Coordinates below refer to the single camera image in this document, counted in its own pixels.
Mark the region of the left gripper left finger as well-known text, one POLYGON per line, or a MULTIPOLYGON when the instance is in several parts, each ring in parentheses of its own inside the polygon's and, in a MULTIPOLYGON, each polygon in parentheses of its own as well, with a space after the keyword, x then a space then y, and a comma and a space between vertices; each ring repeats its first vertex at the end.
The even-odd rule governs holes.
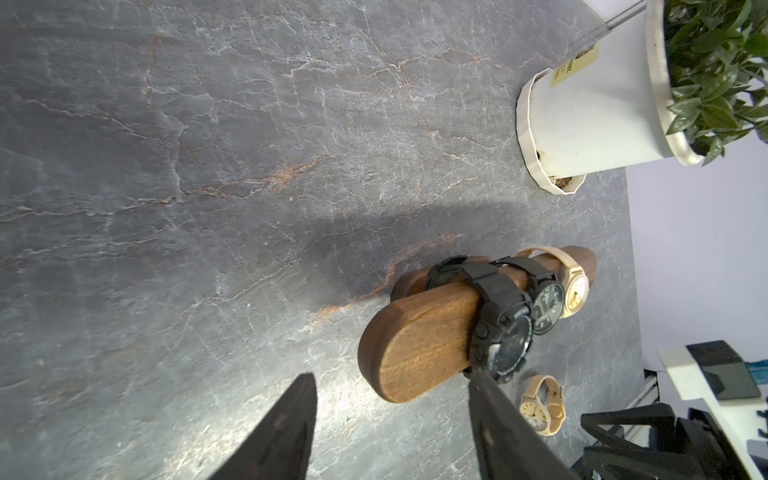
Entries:
POLYGON ((296 377, 213 479, 304 479, 317 415, 313 374, 296 377))

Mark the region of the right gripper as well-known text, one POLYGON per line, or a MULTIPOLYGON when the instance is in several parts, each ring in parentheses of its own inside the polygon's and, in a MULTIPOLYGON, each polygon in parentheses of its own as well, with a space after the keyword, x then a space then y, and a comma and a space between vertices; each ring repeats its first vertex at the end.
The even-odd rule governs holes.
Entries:
POLYGON ((714 417, 691 408, 687 417, 655 403, 584 414, 595 439, 572 466, 581 479, 747 479, 749 473, 714 417))

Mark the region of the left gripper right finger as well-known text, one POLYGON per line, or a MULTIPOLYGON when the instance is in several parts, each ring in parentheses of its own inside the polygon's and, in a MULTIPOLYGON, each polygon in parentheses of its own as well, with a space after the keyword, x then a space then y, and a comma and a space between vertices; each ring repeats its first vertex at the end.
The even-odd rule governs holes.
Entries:
POLYGON ((491 376, 470 374, 469 415, 483 479, 574 479, 491 376))

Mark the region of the beige watch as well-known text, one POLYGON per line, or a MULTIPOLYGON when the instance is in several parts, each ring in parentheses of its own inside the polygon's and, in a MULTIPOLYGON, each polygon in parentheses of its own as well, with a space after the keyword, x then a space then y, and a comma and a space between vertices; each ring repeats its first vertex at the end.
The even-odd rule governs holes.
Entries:
POLYGON ((556 435, 567 415, 563 388, 551 375, 535 375, 529 379, 521 397, 519 412, 539 435, 556 435))
POLYGON ((563 273, 557 275, 565 289, 565 304, 561 317, 568 318, 578 313, 586 303, 590 292, 590 282, 584 268, 570 254, 552 246, 528 248, 519 251, 517 255, 531 258, 535 251, 542 251, 555 257, 563 266, 563 273))

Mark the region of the chunky black watch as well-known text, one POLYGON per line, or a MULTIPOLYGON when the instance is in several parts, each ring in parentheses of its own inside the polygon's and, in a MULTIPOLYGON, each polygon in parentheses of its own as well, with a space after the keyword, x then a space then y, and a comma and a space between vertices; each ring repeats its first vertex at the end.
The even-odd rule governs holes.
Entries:
POLYGON ((490 263, 453 256, 433 266, 428 290, 456 279, 465 279, 480 294, 474 315, 467 374, 484 371, 497 383, 509 382, 525 364, 533 339, 533 302, 530 296, 490 263))

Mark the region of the slim black watch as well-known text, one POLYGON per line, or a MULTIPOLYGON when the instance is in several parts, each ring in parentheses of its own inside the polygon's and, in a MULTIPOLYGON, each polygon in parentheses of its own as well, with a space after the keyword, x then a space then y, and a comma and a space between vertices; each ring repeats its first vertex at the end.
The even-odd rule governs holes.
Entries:
POLYGON ((554 328, 564 314, 565 289, 556 274, 531 258, 506 256, 492 262, 495 266, 511 266, 527 274, 526 291, 533 307, 531 318, 535 335, 544 335, 554 328))

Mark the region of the wooden watch stand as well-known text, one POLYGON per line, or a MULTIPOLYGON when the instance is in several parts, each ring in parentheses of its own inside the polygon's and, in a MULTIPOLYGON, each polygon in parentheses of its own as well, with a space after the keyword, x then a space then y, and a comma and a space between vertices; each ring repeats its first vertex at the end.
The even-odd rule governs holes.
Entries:
POLYGON ((392 403, 413 400, 470 367, 483 298, 457 268, 431 289, 429 280, 427 268, 401 276, 360 339, 360 372, 392 403))

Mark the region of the potted green plant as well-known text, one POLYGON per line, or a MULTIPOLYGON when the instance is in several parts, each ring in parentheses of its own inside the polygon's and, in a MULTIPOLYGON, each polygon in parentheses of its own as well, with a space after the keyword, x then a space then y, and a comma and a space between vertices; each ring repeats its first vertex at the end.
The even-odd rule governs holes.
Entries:
POLYGON ((649 1, 643 13, 532 77, 517 136, 536 183, 571 195, 586 176, 673 158, 707 165, 767 136, 767 5, 649 1))

